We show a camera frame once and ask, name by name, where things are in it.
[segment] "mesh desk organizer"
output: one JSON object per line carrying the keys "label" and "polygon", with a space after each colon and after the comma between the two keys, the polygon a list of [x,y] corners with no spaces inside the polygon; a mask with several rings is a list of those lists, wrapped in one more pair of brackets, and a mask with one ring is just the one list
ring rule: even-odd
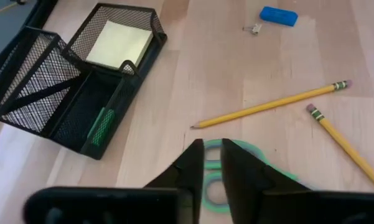
{"label": "mesh desk organizer", "polygon": [[[152,31],[138,67],[85,61],[108,20]],[[154,9],[114,4],[97,4],[69,44],[25,27],[0,55],[0,121],[101,159],[166,40]]]}

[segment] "blue eraser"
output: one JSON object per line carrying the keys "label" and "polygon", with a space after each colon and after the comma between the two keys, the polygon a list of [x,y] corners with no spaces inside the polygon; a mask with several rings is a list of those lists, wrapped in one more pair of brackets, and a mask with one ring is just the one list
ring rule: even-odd
{"label": "blue eraser", "polygon": [[294,26],[297,17],[299,16],[295,12],[268,6],[265,6],[260,13],[260,18],[264,21],[276,22],[287,26]]}

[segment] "sticky note pad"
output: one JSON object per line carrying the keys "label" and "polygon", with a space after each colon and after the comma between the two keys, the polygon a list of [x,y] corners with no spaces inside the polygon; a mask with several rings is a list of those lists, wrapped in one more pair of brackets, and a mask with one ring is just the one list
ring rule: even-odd
{"label": "sticky note pad", "polygon": [[152,31],[107,21],[86,61],[112,69],[125,60],[138,66],[151,39]]}
{"label": "sticky note pad", "polygon": [[297,17],[298,15],[295,12],[268,6],[265,6],[260,13],[260,18],[264,21],[276,22],[287,26],[294,26]]}

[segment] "light wood grain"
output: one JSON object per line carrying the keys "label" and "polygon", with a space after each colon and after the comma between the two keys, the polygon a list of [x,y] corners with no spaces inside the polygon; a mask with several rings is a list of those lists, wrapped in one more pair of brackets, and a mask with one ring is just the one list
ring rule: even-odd
{"label": "light wood grain", "polygon": [[[374,0],[112,0],[156,9],[169,41],[100,161],[16,128],[0,128],[0,223],[52,185],[142,187],[195,139],[241,139],[316,189],[374,185],[305,112],[315,104],[374,168]],[[45,28],[69,41],[96,0],[60,0]],[[295,27],[263,23],[263,6],[296,11]],[[347,90],[191,130],[202,119],[345,79]],[[224,200],[221,186],[210,190]],[[201,208],[202,223],[231,223]]]}

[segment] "yellow pencil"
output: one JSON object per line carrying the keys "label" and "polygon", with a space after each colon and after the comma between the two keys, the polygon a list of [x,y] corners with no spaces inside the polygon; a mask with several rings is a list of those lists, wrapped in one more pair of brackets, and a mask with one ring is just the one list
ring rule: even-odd
{"label": "yellow pencil", "polygon": [[282,99],[279,99],[279,100],[275,100],[275,101],[272,101],[272,102],[269,102],[269,103],[265,103],[265,104],[262,104],[262,105],[247,108],[247,109],[244,109],[244,110],[241,110],[241,111],[238,111],[238,112],[234,112],[234,113],[226,114],[226,115],[223,115],[223,116],[219,116],[217,118],[201,121],[201,122],[191,126],[191,128],[206,128],[206,127],[214,125],[214,124],[230,121],[232,119],[237,119],[237,118],[249,115],[249,114],[253,114],[253,113],[260,112],[260,111],[275,108],[277,106],[283,106],[283,105],[286,105],[288,103],[293,103],[293,102],[296,102],[296,101],[299,101],[299,100],[304,100],[304,99],[307,99],[307,98],[310,98],[310,97],[313,97],[313,96],[318,96],[318,95],[321,95],[321,94],[324,94],[324,93],[330,93],[331,91],[335,91],[335,90],[342,90],[344,88],[350,87],[351,85],[352,85],[351,80],[342,81],[342,82],[338,82],[338,83],[333,83],[331,85],[328,85],[328,86],[325,86],[325,87],[322,87],[322,88],[319,88],[319,89],[307,91],[305,93],[300,93],[300,94],[294,95],[294,96],[289,96],[289,97],[282,98]]}
{"label": "yellow pencil", "polygon": [[307,110],[374,182],[374,170],[365,161],[365,159],[358,154],[358,152],[350,145],[350,143],[348,143],[348,141],[332,126],[332,124],[324,117],[324,115],[322,115],[322,113],[317,108],[315,108],[314,105],[308,105]]}

